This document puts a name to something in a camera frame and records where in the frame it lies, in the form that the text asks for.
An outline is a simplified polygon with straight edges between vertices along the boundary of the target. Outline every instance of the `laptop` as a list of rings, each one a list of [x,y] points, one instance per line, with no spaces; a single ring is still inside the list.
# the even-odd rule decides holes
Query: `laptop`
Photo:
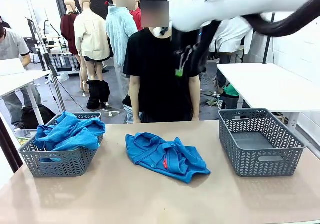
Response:
[[[24,73],[26,70],[19,58],[0,60],[0,76]]]

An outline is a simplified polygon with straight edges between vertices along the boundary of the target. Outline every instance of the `gray plastic basket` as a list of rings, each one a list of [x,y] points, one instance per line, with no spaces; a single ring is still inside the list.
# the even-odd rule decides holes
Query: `gray plastic basket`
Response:
[[[219,138],[240,177],[292,176],[306,147],[263,108],[219,112]]]
[[[74,113],[80,120],[91,118],[99,118],[101,113]],[[61,116],[57,115],[47,125],[53,125],[56,119]],[[20,149],[19,153],[23,157],[30,172],[35,178],[63,178],[63,177],[79,177],[82,176],[89,167],[97,150],[89,150],[84,147],[79,147],[75,150],[68,151],[45,151],[40,150],[34,145],[32,138]],[[101,144],[104,135],[98,137]]]

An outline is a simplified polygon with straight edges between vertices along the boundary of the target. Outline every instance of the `gray t-shirt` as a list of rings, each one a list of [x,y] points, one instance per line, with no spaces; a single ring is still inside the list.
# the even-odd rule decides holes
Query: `gray t-shirt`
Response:
[[[23,37],[12,29],[5,28],[5,30],[5,39],[0,42],[0,61],[19,58],[19,55],[28,55],[30,50]]]

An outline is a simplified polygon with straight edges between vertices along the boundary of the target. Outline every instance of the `cream jacket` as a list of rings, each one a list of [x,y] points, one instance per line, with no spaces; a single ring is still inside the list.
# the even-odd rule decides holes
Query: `cream jacket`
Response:
[[[85,9],[74,22],[75,46],[80,56],[104,60],[110,56],[105,20]]]

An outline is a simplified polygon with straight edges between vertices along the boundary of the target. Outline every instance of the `tan tabletop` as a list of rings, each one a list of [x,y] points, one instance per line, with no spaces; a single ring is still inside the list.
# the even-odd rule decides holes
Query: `tan tabletop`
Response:
[[[0,190],[0,223],[261,224],[320,220],[320,161],[305,149],[292,177],[236,176],[219,122],[108,125],[86,174],[33,178],[24,165]],[[127,157],[125,135],[151,132],[196,146],[211,170],[190,184]]]

